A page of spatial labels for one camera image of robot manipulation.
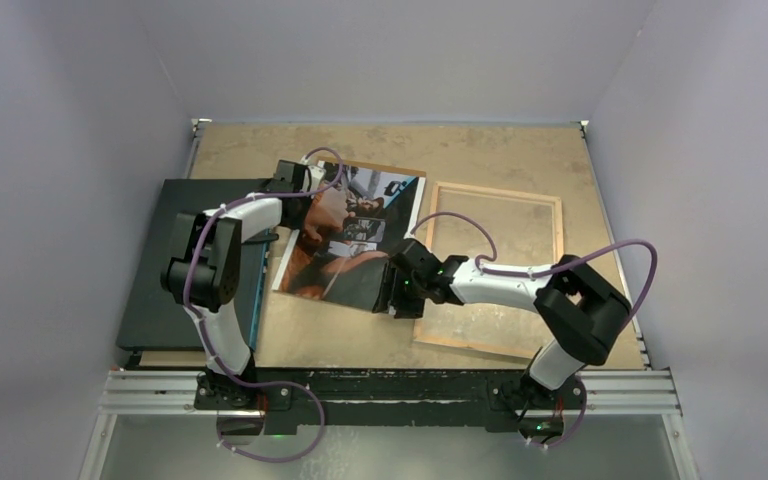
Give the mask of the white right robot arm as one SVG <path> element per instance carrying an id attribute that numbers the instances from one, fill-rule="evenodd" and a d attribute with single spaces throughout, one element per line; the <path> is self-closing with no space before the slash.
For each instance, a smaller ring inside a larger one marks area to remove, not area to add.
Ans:
<path id="1" fill-rule="evenodd" d="M 585 366 L 604 364 L 632 317 L 632 305 L 585 259 L 564 255 L 554 265 L 482 267 L 464 255 L 437 258 L 414 238 L 401 241 L 385 264 L 375 313 L 418 319 L 426 302 L 487 304 L 533 312 L 552 334 L 521 381 L 524 399 L 544 407 Z"/>

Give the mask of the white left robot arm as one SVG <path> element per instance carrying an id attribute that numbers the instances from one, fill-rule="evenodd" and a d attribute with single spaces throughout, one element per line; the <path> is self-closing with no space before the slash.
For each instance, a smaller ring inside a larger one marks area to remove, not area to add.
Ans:
<path id="1" fill-rule="evenodd" d="M 301 226 L 313 197 L 322 191 L 324 170 L 305 157 L 281 160 L 271 178 L 254 192 L 198 213 L 179 213 L 161 287 L 191 318 L 210 373 L 224 378 L 219 395 L 244 409 L 266 385 L 256 380 L 253 350 L 247 344 L 234 298 L 242 278 L 244 243 L 278 226 Z"/>

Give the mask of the clear acrylic sheet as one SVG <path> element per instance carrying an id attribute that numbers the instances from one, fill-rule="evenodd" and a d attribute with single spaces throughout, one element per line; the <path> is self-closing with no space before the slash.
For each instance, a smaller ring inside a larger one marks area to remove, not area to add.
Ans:
<path id="1" fill-rule="evenodd" d="M 430 203 L 439 216 L 419 229 L 418 237 L 440 259 L 487 255 L 484 267 L 546 269 L 564 253 L 562 204 L 558 197 L 439 183 Z M 513 307 L 426 304 L 415 322 L 421 343 L 512 357 L 533 355 L 551 337 L 540 317 Z"/>

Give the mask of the colour photo print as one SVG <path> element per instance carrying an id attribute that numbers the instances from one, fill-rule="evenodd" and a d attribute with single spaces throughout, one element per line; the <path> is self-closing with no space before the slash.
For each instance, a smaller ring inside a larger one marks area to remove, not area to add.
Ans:
<path id="1" fill-rule="evenodd" d="M 426 177 L 344 166 L 340 227 L 290 233 L 271 289 L 372 312 L 388 253 L 418 219 Z"/>

